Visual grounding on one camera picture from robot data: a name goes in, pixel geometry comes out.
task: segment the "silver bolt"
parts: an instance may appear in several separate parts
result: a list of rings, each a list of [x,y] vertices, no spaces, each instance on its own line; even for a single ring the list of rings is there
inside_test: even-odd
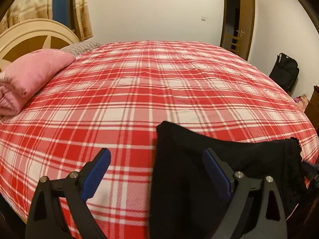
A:
[[[40,178],[40,182],[46,182],[47,181],[47,177],[46,176],[42,176],[41,178]]]
[[[273,181],[274,181],[274,178],[271,177],[271,176],[267,176],[267,177],[266,177],[266,181],[269,182],[269,183],[270,183],[270,182],[273,182]]]
[[[244,177],[244,174],[242,172],[235,172],[235,176],[238,178],[238,179],[241,179]]]
[[[78,172],[71,172],[71,173],[70,173],[70,178],[75,179],[75,178],[78,177],[78,175],[79,175]]]

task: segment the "folded pink quilt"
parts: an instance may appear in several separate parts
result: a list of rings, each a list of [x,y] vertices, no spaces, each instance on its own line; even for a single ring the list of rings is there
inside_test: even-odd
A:
[[[20,113],[53,76],[75,60],[58,49],[40,49],[15,60],[0,73],[0,115]]]

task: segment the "red and white plaid blanket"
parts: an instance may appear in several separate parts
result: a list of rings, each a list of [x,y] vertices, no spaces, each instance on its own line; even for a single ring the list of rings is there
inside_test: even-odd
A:
[[[106,147],[112,162],[88,207],[109,239],[148,238],[163,120],[223,140],[296,137],[303,158],[318,157],[317,134],[294,101],[231,52],[194,42],[106,44],[61,71],[19,115],[2,118],[0,193],[27,218],[41,176],[64,178]]]

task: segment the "door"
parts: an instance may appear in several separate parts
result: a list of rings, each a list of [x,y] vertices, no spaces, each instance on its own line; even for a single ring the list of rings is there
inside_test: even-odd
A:
[[[255,0],[240,0],[238,38],[239,48],[236,52],[242,59],[248,60],[255,21]]]

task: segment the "headboard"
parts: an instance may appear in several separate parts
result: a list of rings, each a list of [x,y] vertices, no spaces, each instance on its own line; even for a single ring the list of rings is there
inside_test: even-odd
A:
[[[79,42],[63,24],[49,19],[22,21],[0,35],[0,69],[15,59],[41,48],[61,49]]]

